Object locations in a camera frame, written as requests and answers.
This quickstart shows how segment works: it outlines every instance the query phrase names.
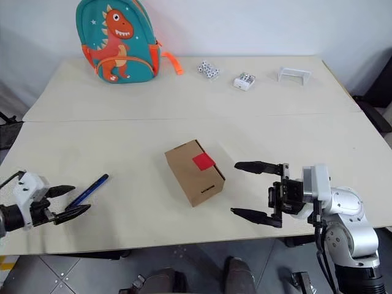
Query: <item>robotic arm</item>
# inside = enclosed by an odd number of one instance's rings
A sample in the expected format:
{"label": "robotic arm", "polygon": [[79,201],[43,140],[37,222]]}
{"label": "robotic arm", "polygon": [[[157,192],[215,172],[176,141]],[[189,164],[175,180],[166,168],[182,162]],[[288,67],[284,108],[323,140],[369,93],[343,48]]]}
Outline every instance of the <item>robotic arm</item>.
{"label": "robotic arm", "polygon": [[33,227],[53,222],[55,225],[67,222],[84,213],[90,205],[79,205],[63,213],[53,213],[49,210],[48,198],[55,198],[74,190],[73,186],[49,187],[47,180],[34,173],[19,171],[0,185],[3,188],[12,179],[18,177],[18,184],[13,190],[16,203],[10,206],[0,205],[0,238],[7,232]]}
{"label": "robotic arm", "polygon": [[288,164],[238,162],[236,168],[281,177],[268,189],[268,206],[274,213],[232,208],[233,213],[256,224],[282,227],[282,213],[306,219],[315,227],[317,259],[334,293],[325,244],[335,264],[339,290],[351,293],[385,293],[377,252],[377,235],[366,219],[363,202],[348,187],[330,186],[326,165],[303,168],[301,180],[289,179]]}

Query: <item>white wall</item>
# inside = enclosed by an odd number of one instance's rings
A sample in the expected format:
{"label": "white wall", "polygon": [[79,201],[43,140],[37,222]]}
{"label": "white wall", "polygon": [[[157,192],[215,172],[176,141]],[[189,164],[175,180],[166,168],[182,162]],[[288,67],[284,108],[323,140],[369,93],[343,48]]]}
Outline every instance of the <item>white wall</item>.
{"label": "white wall", "polygon": [[[177,55],[319,55],[354,94],[392,54],[391,0],[141,1]],[[62,58],[81,56],[78,2],[0,1],[0,80],[28,105]]]}

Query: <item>person's foot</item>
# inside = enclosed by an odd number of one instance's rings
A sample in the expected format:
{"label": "person's foot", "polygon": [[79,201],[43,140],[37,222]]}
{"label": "person's foot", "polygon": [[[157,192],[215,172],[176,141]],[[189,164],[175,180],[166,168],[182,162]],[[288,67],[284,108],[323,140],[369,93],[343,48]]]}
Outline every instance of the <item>person's foot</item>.
{"label": "person's foot", "polygon": [[246,262],[238,257],[227,257],[224,268],[225,294],[255,294],[255,279]]}

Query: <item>blue pen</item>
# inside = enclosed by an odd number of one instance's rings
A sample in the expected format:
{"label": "blue pen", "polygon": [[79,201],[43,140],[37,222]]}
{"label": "blue pen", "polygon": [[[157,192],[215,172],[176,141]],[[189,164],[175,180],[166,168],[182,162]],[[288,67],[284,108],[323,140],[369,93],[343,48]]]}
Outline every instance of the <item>blue pen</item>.
{"label": "blue pen", "polygon": [[106,181],[109,178],[108,174],[104,174],[103,176],[101,176],[94,184],[92,184],[91,186],[89,186],[87,188],[87,190],[85,190],[82,194],[80,194],[74,201],[72,201],[70,203],[70,205],[68,205],[66,207],[67,209],[73,208],[75,206],[78,206],[84,199],[86,199],[87,197],[90,196],[91,193],[94,192],[95,189],[97,189],[101,184],[104,183],[104,181]]}

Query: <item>gray floor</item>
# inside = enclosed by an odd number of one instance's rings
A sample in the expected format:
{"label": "gray floor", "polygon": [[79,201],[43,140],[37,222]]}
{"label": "gray floor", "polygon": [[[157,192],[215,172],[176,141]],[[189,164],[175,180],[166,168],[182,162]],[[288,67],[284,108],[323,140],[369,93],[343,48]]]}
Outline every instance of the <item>gray floor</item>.
{"label": "gray floor", "polygon": [[[392,290],[392,234],[377,230],[387,290]],[[1,294],[109,294],[128,288],[138,274],[148,276],[167,266],[182,271],[194,293],[219,293],[219,276],[227,256],[248,262],[259,293],[299,293],[290,284],[292,271],[308,271],[317,293],[331,293],[315,258],[314,244],[287,248],[278,239],[165,246],[133,250],[121,260],[22,256]]]}

